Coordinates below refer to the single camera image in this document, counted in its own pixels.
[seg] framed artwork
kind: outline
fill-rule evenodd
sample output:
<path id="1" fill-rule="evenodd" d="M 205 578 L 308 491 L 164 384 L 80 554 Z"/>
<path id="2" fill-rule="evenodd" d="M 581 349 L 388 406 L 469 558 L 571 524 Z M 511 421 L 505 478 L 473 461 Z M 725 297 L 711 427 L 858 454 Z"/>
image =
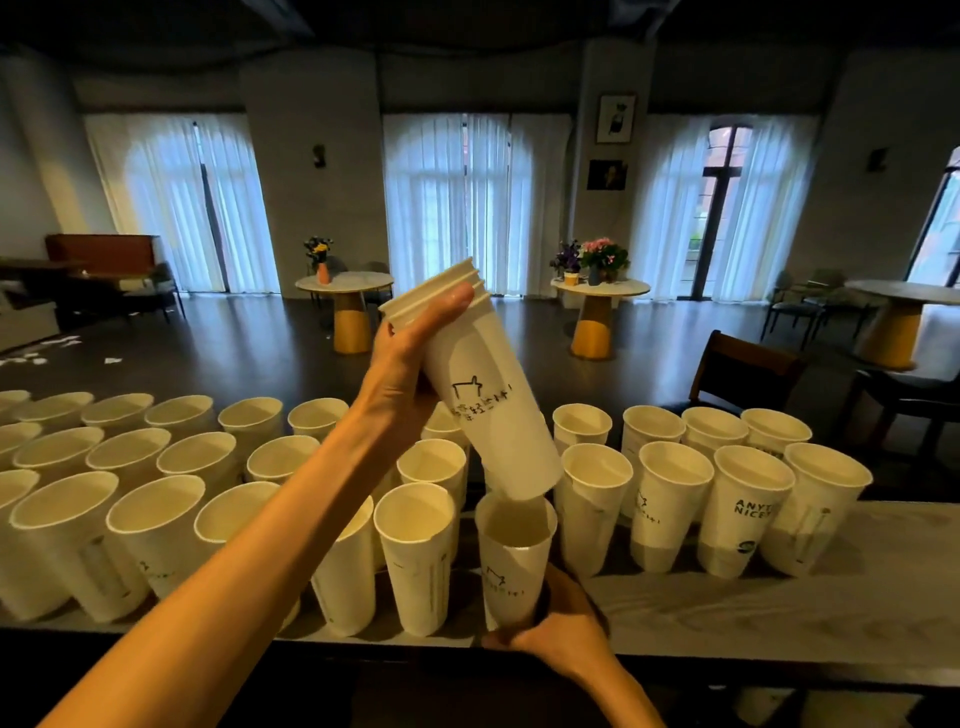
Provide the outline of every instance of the framed artwork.
<path id="1" fill-rule="evenodd" d="M 600 97 L 597 112 L 597 144 L 629 144 L 634 133 L 634 94 Z"/>
<path id="2" fill-rule="evenodd" d="M 627 186 L 627 164 L 620 159 L 591 159 L 587 189 L 619 192 Z"/>

